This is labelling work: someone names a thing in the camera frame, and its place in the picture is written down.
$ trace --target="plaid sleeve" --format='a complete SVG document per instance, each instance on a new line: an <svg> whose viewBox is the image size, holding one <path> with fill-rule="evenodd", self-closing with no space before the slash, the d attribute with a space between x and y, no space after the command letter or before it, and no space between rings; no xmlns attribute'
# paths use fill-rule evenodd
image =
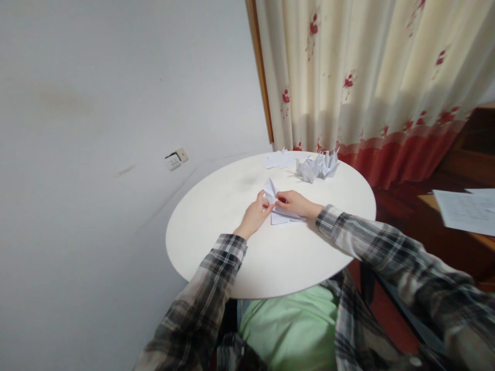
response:
<svg viewBox="0 0 495 371"><path fill-rule="evenodd" d="M247 249L246 240L221 234L186 288L175 298L134 370L208 369L225 303Z"/></svg>
<svg viewBox="0 0 495 371"><path fill-rule="evenodd" d="M448 355L469 369L495 365L495 297L398 229L326 206L318 229L333 245L369 264L397 287L415 313L427 313L444 334Z"/></svg>

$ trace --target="table top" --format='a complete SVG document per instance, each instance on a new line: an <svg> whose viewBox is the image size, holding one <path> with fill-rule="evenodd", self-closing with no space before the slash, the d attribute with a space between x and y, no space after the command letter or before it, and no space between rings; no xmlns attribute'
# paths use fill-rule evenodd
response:
<svg viewBox="0 0 495 371"><path fill-rule="evenodd" d="M435 195L421 195L421 196L418 196L418 198L420 200L422 200L424 203L426 203L428 206L430 206L431 208L440 212L440 207L438 206ZM471 237L478 240L479 242L484 244L486 247L488 247L490 250L495 252L495 237L484 235L484 234L479 234L479 233L467 232L467 231L464 231L464 232L466 232Z"/></svg>
<svg viewBox="0 0 495 371"><path fill-rule="evenodd" d="M317 178L310 184L296 174L295 165L265 169L262 162L266 156L252 156L217 170L194 186L175 208L167 226L166 247L172 265L186 280L192 278L217 237L239 226L268 178L280 191L294 189L313 202L333 204L375 220L371 187L346 163L340 162L334 178ZM264 299L305 290L352 261L330 245L314 222L273 226L267 218L247 245L232 298Z"/></svg>

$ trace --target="white paper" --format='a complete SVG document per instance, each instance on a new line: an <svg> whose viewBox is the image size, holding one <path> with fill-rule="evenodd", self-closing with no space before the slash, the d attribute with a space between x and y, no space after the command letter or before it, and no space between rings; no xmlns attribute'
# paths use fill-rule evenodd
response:
<svg viewBox="0 0 495 371"><path fill-rule="evenodd" d="M467 189L466 191L471 192L478 196L489 196L495 197L495 188L480 188L480 189Z"/></svg>
<svg viewBox="0 0 495 371"><path fill-rule="evenodd" d="M495 236L495 198L433 190L446 227Z"/></svg>
<svg viewBox="0 0 495 371"><path fill-rule="evenodd" d="M278 188L277 186L273 183L271 178L268 178L266 181L265 185L263 186L263 190L265 191L265 196L268 200L268 203L270 205L273 205L278 201L277 199L277 193L278 193ZM272 211L271 214L271 223L272 225L278 225L278 224L285 224L285 223L293 223L293 222L303 222L305 221L306 218L303 218L302 216L299 216L297 214L293 214L291 212L285 211L278 206L275 206L275 208Z"/></svg>
<svg viewBox="0 0 495 371"><path fill-rule="evenodd" d="M294 165L298 156L292 155L285 148L281 151L270 153L267 158L263 161L263 166L267 169L272 167L286 168Z"/></svg>
<svg viewBox="0 0 495 371"><path fill-rule="evenodd" d="M296 172L305 180L313 184L317 177L322 179L332 178L339 165L337 154L339 150L334 151L332 155L327 151L325 155L319 154L313 160L307 158L304 162L295 163Z"/></svg>

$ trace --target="electrical outlet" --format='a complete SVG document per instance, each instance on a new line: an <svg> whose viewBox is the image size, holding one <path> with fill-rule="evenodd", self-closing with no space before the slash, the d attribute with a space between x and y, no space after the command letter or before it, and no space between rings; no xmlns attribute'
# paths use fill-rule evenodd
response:
<svg viewBox="0 0 495 371"><path fill-rule="evenodd" d="M183 148L179 148L177 151L175 151L175 153L177 153L182 162L186 162L187 160L189 160L189 157L187 157L186 151L184 151Z"/></svg>
<svg viewBox="0 0 495 371"><path fill-rule="evenodd" d="M177 154L173 154L165 158L165 163L170 171L177 169L182 165L179 156Z"/></svg>

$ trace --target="shirt cuff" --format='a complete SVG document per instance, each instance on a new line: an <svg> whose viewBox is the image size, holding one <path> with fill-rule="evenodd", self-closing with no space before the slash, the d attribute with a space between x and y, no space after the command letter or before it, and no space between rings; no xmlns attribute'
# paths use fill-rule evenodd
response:
<svg viewBox="0 0 495 371"><path fill-rule="evenodd" d="M248 249L248 242L236 234L222 233L215 242L213 249L234 254L242 261Z"/></svg>
<svg viewBox="0 0 495 371"><path fill-rule="evenodd" d="M318 218L316 219L316 227L323 234L330 236L335 226L335 222L342 213L342 210L336 208L331 204L328 204L318 215Z"/></svg>

